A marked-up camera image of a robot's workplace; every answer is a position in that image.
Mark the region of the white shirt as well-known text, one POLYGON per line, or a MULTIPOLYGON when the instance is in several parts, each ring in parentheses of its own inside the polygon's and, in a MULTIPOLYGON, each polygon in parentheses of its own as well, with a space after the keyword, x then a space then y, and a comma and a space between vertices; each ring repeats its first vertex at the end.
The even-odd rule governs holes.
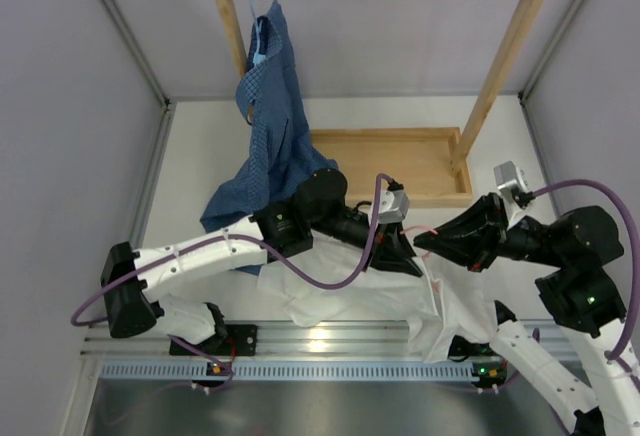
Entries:
POLYGON ((445 360, 456 336, 471 343, 489 342, 497 317, 482 285, 450 270, 436 256, 412 261, 421 276, 371 268, 339 290, 317 288, 277 261, 262 267, 257 287, 283 298, 284 313, 301 327, 358 312, 365 318, 404 321, 409 352, 428 363, 445 360))

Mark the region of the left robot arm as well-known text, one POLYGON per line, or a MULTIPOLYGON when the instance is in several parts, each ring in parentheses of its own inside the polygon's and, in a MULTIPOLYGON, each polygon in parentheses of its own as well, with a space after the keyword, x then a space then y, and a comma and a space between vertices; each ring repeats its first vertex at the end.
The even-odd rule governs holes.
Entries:
POLYGON ((192 303, 173 295, 186 282, 248 266, 279 261, 313 247, 314 232, 361 250, 352 273, 325 283, 301 273, 307 283, 338 290, 368 268, 419 277, 415 252, 402 233, 409 201, 402 184, 388 181, 377 189, 368 213, 347 206, 346 177, 323 168, 302 182, 293 195, 268 204, 208 235, 155 249, 114 245, 101 275, 109 334, 126 339, 152 330, 175 336, 213 355, 228 336, 224 317, 213 303, 192 303))

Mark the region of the pink wire hanger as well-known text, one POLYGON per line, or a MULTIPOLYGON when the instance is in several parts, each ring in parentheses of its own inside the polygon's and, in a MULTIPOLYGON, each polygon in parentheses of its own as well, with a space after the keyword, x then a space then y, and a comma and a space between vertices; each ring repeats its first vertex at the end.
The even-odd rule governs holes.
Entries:
MULTIPOLYGON (((414 226, 410 226, 408 228, 402 229, 401 234, 408 237, 408 234, 410 232, 417 231, 417 230, 421 230, 422 232, 426 232, 427 234, 432 234, 432 235, 438 234, 438 232, 435 229, 430 228, 428 226, 424 226, 424 225, 414 225, 414 226)), ((402 273, 402 274, 399 274, 396 277, 396 279, 398 281, 401 281, 404 285, 416 284, 419 279, 423 279, 424 281, 427 281, 430 284, 431 290, 434 293, 440 294, 442 292, 442 282, 437 277, 434 277, 431 270, 429 269, 428 259, 430 255, 431 255, 430 251, 424 250, 423 254, 420 256, 420 263, 418 264, 418 269, 421 271, 421 273, 419 276, 406 275, 402 273)))

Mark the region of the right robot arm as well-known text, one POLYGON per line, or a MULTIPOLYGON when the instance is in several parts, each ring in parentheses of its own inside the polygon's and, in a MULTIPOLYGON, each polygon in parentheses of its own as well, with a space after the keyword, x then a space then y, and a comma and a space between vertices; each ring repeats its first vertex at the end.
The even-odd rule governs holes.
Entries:
POLYGON ((498 194, 481 197, 464 213, 416 236, 416 247, 479 273, 497 258, 553 268, 535 286, 564 333, 588 380, 582 382, 547 352, 504 304, 465 329, 468 346, 502 356, 544 398, 570 435, 639 432, 639 360, 630 343, 612 345, 631 318, 605 265, 624 253, 613 218, 599 206, 572 210, 551 224, 529 216, 511 221, 498 194))

